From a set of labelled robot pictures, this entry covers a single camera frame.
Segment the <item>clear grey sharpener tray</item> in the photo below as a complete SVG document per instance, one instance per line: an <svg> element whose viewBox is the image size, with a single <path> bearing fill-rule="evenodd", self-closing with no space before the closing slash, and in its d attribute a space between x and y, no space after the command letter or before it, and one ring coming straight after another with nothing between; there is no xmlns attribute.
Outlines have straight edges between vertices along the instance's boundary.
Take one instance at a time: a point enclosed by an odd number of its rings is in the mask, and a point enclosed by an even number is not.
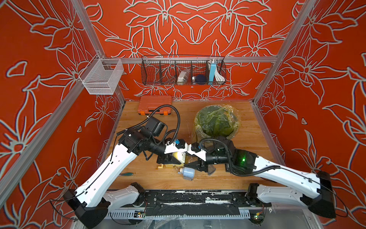
<svg viewBox="0 0 366 229"><path fill-rule="evenodd" d="M208 165L207 174L211 176L216 171L216 168L213 165Z"/></svg>

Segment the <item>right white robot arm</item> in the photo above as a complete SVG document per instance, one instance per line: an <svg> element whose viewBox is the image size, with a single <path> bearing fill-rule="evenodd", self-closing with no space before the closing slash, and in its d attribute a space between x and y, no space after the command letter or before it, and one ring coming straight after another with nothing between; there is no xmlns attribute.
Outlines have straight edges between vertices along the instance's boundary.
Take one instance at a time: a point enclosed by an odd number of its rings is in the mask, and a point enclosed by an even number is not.
<svg viewBox="0 0 366 229"><path fill-rule="evenodd" d="M208 172L210 165L224 164L232 175L260 177L283 185L283 188L271 188L251 184L247 192L249 200L299 205L324 218L336 217L335 194L327 172L319 170L308 173L279 165L250 151L236 148L231 140L222 136L186 144L184 152L198 157L190 165L195 170Z"/></svg>

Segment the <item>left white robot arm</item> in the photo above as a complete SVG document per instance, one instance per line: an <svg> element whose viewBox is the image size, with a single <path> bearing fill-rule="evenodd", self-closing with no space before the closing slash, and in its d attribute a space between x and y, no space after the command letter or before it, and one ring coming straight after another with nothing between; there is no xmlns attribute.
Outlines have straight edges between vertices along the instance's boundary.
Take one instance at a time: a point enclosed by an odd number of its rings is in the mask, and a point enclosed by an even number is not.
<svg viewBox="0 0 366 229"><path fill-rule="evenodd" d="M65 192L64 201L72 208L76 219L86 228L95 228L116 208L143 202L145 190L138 183L132 183L118 191L107 191L141 153L149 151L167 164L182 165L185 162L187 144L177 139L181 117L174 106L167 107L177 115L177 126L171 140L165 140L168 132L161 140L156 139L166 124L151 114L141 123L118 132L118 143L108 158L81 186Z"/></svg>

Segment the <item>blue pencil sharpener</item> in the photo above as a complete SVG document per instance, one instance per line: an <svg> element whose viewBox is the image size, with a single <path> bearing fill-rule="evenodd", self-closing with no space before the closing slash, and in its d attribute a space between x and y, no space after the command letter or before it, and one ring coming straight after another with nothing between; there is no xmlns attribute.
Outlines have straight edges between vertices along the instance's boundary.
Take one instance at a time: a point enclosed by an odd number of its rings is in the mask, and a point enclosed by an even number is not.
<svg viewBox="0 0 366 229"><path fill-rule="evenodd" d="M178 174L182 175L184 179L193 181L195 176L195 169L182 167L179 169Z"/></svg>

